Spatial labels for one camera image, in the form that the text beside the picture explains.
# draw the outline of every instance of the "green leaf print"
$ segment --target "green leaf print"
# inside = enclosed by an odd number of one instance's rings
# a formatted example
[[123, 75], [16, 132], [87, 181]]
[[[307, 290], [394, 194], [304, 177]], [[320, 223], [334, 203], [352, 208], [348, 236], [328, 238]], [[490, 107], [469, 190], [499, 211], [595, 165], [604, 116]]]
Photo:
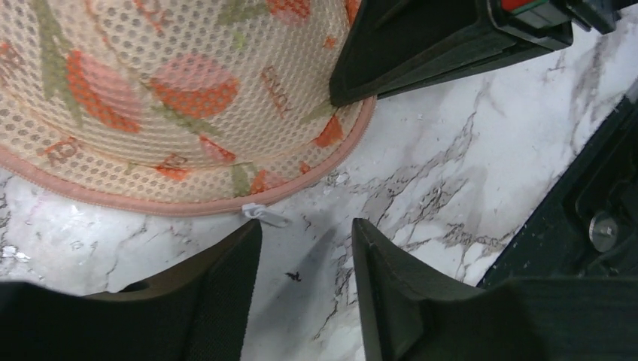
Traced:
[[241, 164], [230, 167], [232, 177], [232, 187], [235, 190], [235, 197], [245, 197], [251, 194], [251, 182], [248, 181], [248, 174]]
[[66, 77], [65, 53], [71, 50], [72, 44], [64, 37], [62, 27], [57, 22], [49, 3], [45, 0], [33, 0], [31, 6], [38, 18], [38, 34], [40, 35], [40, 58], [42, 63], [42, 82], [44, 97], [53, 98], [56, 93], [65, 102], [66, 107], [79, 127], [82, 127], [82, 112], [71, 90]]
[[232, 48], [236, 50], [244, 49], [246, 43], [246, 36], [237, 30], [231, 30], [232, 33]]
[[228, 0], [226, 4], [222, 5], [219, 17], [217, 17], [217, 24], [231, 25], [270, 12], [265, 2], [256, 5], [246, 5], [245, 2], [245, 0]]
[[189, 132], [200, 135], [206, 133], [209, 135], [222, 135], [222, 132], [217, 127], [206, 123], [203, 119], [195, 119], [188, 117], [187, 115], [179, 114], [173, 109], [164, 105], [152, 107], [154, 111], [161, 114], [164, 119], [173, 122], [175, 125], [185, 128]]
[[313, 110], [308, 113], [305, 117], [301, 118], [299, 121], [301, 124], [310, 123], [312, 120], [315, 120], [320, 117], [331, 117], [337, 112], [337, 108], [330, 103], [330, 100], [326, 100], [325, 102], [319, 104]]
[[126, 175], [131, 175], [131, 173], [133, 173], [133, 169], [135, 169], [135, 167], [137, 167], [139, 164], [134, 163], [134, 162], [129, 162], [129, 164], [126, 166], [126, 170], [124, 171], [124, 174]]

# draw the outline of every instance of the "white zipper tab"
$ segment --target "white zipper tab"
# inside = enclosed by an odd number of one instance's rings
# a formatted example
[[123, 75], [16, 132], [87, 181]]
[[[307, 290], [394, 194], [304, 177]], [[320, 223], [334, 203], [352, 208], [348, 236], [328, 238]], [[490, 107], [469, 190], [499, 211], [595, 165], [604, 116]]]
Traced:
[[292, 223], [290, 218], [269, 210], [265, 205], [257, 205], [255, 203], [242, 205], [242, 213], [247, 218], [261, 220], [264, 223], [278, 228], [288, 227]]

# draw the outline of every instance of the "mesh laundry bag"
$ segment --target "mesh laundry bag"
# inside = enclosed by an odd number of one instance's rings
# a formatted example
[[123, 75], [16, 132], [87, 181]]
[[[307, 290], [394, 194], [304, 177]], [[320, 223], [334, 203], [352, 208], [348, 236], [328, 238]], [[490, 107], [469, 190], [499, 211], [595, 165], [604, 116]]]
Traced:
[[345, 0], [2, 0], [0, 165], [148, 214], [270, 203], [356, 145], [329, 101]]

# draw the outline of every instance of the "marble floor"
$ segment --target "marble floor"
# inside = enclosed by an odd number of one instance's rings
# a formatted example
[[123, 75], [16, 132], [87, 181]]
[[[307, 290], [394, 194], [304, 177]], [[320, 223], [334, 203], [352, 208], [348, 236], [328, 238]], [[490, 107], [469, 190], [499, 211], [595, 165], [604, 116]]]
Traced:
[[[293, 222], [264, 226], [242, 359], [364, 360], [353, 217], [478, 282], [638, 77], [638, 7], [610, 35], [575, 32], [561, 52], [380, 101], [343, 165], [273, 205]], [[0, 278], [76, 295], [117, 291], [245, 222], [100, 208], [2, 170], [0, 186]]]

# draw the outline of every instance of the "metal screw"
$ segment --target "metal screw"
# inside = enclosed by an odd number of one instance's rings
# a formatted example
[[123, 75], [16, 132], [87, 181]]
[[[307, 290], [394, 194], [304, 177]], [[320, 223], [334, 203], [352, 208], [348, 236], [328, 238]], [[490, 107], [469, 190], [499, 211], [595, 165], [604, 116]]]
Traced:
[[598, 252], [611, 250], [618, 240], [618, 223], [607, 211], [599, 211], [589, 223], [589, 240]]

